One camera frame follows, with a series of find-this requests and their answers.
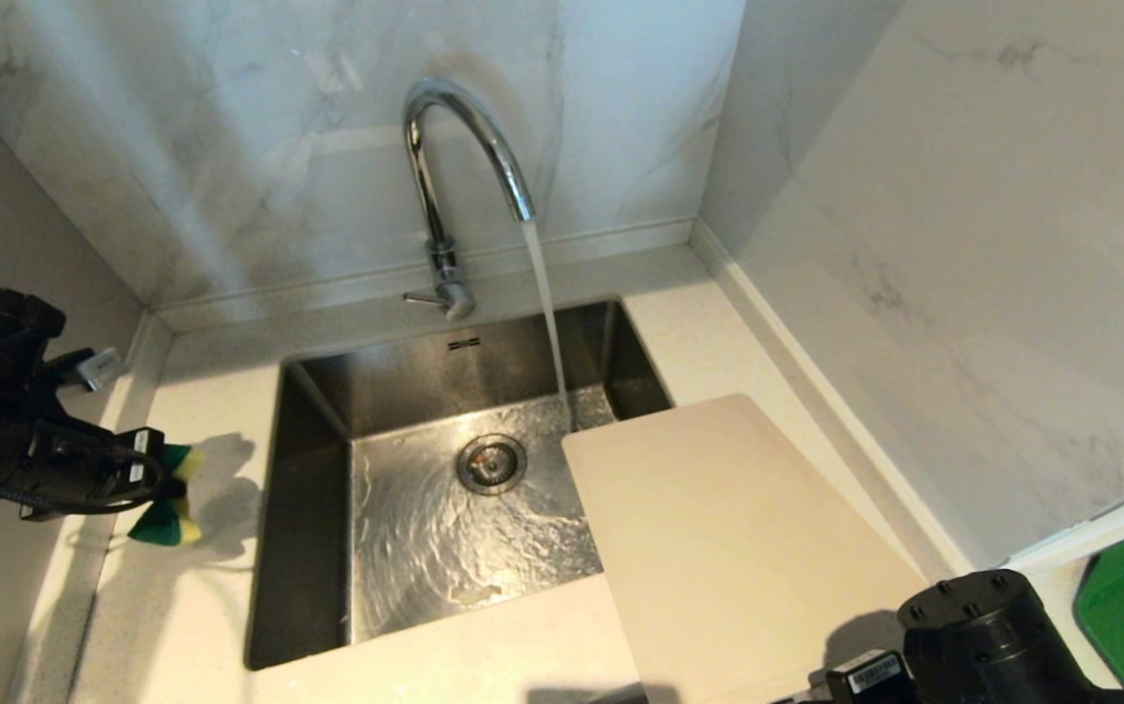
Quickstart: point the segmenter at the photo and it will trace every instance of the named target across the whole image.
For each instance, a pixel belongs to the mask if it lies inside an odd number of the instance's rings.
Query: green and yellow sponge
[[[206,455],[191,445],[163,446],[163,467],[170,478],[188,485],[206,463]],[[128,538],[152,544],[192,544],[201,538],[201,529],[188,513],[187,496],[154,500],[128,531]]]

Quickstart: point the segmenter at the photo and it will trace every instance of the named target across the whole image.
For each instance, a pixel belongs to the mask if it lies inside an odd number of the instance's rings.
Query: water stream
[[[550,292],[550,277],[544,272],[544,254],[541,253],[541,237],[536,233],[535,220],[523,223],[523,240],[527,241],[527,251],[532,255],[532,268],[536,270],[536,289],[541,292],[541,306],[544,307],[544,325],[550,331],[550,344],[553,346],[553,373],[559,378],[559,398],[562,410],[565,412],[566,426],[573,427],[571,401],[566,398],[565,376],[562,374],[562,349],[559,348],[559,325],[553,319],[553,294]]]

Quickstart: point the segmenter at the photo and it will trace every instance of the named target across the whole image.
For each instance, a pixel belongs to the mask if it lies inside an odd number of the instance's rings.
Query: sink basin
[[[617,303],[284,364],[246,665],[601,571],[561,440],[670,406]]]

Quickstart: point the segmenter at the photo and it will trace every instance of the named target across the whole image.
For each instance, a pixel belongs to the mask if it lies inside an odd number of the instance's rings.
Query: cutting board
[[[887,611],[924,579],[751,398],[562,446],[653,704],[764,704],[825,658],[900,647]]]

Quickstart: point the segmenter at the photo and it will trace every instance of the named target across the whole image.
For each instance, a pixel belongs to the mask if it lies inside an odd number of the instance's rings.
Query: gooseneck spout
[[[480,101],[465,92],[461,85],[443,78],[424,78],[409,89],[401,120],[406,130],[406,151],[415,172],[415,184],[418,187],[418,197],[423,201],[424,217],[427,218],[427,229],[430,233],[427,251],[436,295],[407,294],[406,299],[436,304],[445,309],[447,318],[456,319],[468,316],[474,309],[474,298],[456,260],[456,243],[446,231],[445,220],[441,218],[436,188],[433,187],[432,173],[427,169],[427,156],[424,154],[424,112],[432,106],[448,109],[480,142],[480,147],[491,162],[497,182],[500,183],[500,190],[505,192],[509,210],[516,220],[526,222],[535,218],[536,209],[532,206],[527,180],[523,178],[518,160],[514,157],[505,135],[497,128]]]

